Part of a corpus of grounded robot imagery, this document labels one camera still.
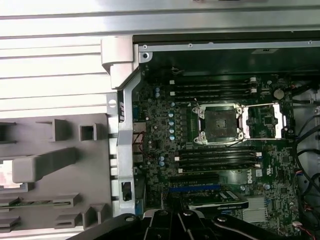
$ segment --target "motherboard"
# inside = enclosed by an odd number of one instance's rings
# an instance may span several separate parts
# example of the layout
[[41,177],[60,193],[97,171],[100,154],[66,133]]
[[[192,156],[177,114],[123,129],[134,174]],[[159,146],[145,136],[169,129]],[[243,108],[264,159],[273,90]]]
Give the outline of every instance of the motherboard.
[[163,208],[170,194],[209,217],[229,214],[294,235],[291,88],[276,74],[145,79],[133,102],[144,211]]

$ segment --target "blue pcie slot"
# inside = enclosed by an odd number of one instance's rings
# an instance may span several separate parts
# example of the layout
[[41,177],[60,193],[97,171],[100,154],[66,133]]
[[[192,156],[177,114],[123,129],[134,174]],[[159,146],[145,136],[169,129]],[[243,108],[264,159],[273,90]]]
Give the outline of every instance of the blue pcie slot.
[[216,190],[220,189],[221,185],[204,185],[204,186],[179,186],[179,187],[170,187],[169,193],[182,193],[190,191],[201,191],[201,190]]

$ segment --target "circuit board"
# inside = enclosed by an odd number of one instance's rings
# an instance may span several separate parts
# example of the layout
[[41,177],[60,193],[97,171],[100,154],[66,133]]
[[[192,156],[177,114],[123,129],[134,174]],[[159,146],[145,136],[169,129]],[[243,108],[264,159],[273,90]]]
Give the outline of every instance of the circuit board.
[[[253,91],[242,90],[242,86],[249,84],[249,89],[254,88]],[[233,87],[232,95],[220,90],[224,91],[229,86]],[[296,168],[292,157],[295,121],[290,87],[288,80],[267,74],[180,76],[173,80],[146,82],[140,91],[139,101],[133,102],[134,122],[145,123],[143,133],[134,135],[137,146],[133,149],[135,156],[139,156],[134,163],[136,173],[144,175],[146,179],[146,208],[160,208],[162,194],[168,188],[221,185],[246,198],[249,204],[248,208],[223,209],[222,213],[279,235],[296,234],[292,227],[292,222],[298,219],[298,207],[293,190]],[[208,95],[208,89],[211,93],[218,91],[218,94]],[[275,94],[279,90],[283,95]],[[255,106],[248,108],[245,122],[251,139],[239,140],[239,131],[225,130],[226,126],[236,129],[239,126],[230,120],[233,109],[229,106],[217,107],[217,104]],[[276,108],[268,104],[279,104],[285,116],[280,138],[273,139],[279,134],[279,129],[275,127],[279,120],[275,118]],[[203,120],[194,113],[194,109],[205,105],[209,107]],[[209,135],[206,132],[207,144],[197,142],[197,139],[202,141],[200,125],[205,126],[208,132],[213,129],[211,132],[215,133]],[[235,145],[228,148],[224,144],[226,141],[235,141]],[[225,147],[228,148],[227,152],[219,152]],[[226,166],[224,160],[235,156],[241,164]],[[211,161],[215,159],[218,159],[218,163],[213,165]],[[205,189],[200,197],[190,193],[185,198],[190,203],[198,203],[202,199],[210,202],[210,196],[212,199],[217,197],[215,191]]]

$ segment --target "cpu socket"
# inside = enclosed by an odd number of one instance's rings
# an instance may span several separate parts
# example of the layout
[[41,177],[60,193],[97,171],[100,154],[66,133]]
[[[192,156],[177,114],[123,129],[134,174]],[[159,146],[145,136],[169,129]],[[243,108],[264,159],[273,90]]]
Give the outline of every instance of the cpu socket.
[[[275,136],[273,138],[251,138],[248,125],[249,108],[271,106],[274,109]],[[199,135],[193,139],[201,145],[233,144],[245,140],[278,140],[286,125],[286,116],[280,112],[279,103],[240,105],[238,103],[202,104],[192,109],[198,115]]]
[[199,136],[193,141],[202,145],[218,145],[244,138],[239,125],[242,106],[236,103],[203,104],[192,109],[198,114]]

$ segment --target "metal side panel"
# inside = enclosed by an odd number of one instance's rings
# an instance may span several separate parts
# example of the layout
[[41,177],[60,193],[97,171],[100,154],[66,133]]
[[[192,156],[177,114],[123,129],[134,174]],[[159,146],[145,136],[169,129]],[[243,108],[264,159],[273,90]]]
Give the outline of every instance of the metal side panel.
[[107,113],[101,37],[17,40],[0,40],[0,119]]
[[0,38],[318,30],[319,13],[317,0],[13,0],[0,4]]
[[88,0],[65,2],[56,0],[43,2],[40,0],[11,0],[0,4],[0,15],[27,16],[27,15],[62,15],[78,13],[105,13],[118,14],[122,12],[160,12],[160,11],[201,11],[201,10],[233,10],[233,9],[270,9],[270,8],[305,8],[320,6],[318,0]]

